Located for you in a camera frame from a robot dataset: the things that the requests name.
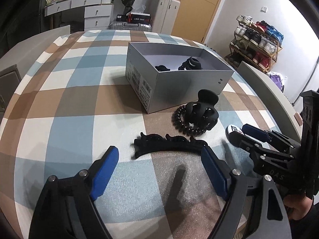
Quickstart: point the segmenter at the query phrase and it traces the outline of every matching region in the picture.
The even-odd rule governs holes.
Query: suitcase handle
[[[138,23],[124,23],[123,27],[138,27]]]

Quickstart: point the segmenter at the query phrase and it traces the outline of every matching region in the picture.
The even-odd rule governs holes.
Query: door frame
[[[212,18],[211,18],[211,21],[210,21],[210,23],[209,23],[209,25],[208,25],[208,27],[207,27],[207,30],[206,30],[206,32],[205,32],[205,35],[204,35],[204,37],[203,37],[203,39],[202,39],[202,41],[201,41],[201,44],[204,44],[204,42],[205,42],[205,40],[206,40],[206,38],[207,38],[207,34],[208,34],[208,32],[209,32],[209,30],[210,30],[210,28],[211,28],[211,26],[212,26],[213,20],[214,20],[214,18],[215,18],[215,16],[216,16],[217,10],[218,10],[218,8],[219,8],[220,5],[221,5],[221,0],[218,0],[217,5],[216,5],[216,8],[215,8],[214,13],[213,13]]]

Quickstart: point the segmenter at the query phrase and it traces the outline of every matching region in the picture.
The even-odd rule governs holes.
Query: blue gripper pad
[[[119,150],[116,147],[112,147],[103,165],[92,180],[90,197],[93,201],[95,201],[99,196],[103,195],[118,161]]]
[[[249,124],[245,124],[244,126],[242,126],[243,133],[245,135],[251,136],[253,138],[256,138],[257,140],[261,141],[261,142],[270,142],[270,137],[268,135],[268,133],[264,130],[261,130],[259,128],[256,128],[254,126],[251,126]]]
[[[201,160],[216,194],[226,201],[228,199],[227,179],[217,163],[217,161],[220,163],[224,161],[219,160],[210,147],[203,147]]]

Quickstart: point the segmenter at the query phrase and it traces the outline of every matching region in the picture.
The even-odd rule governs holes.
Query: human hand
[[[288,214],[288,219],[300,220],[304,218],[312,206],[312,199],[303,195],[288,195],[284,198],[284,205],[293,208]]]

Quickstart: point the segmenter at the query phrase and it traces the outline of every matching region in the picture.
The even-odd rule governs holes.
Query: wooden door
[[[172,35],[202,42],[219,0],[180,0]]]

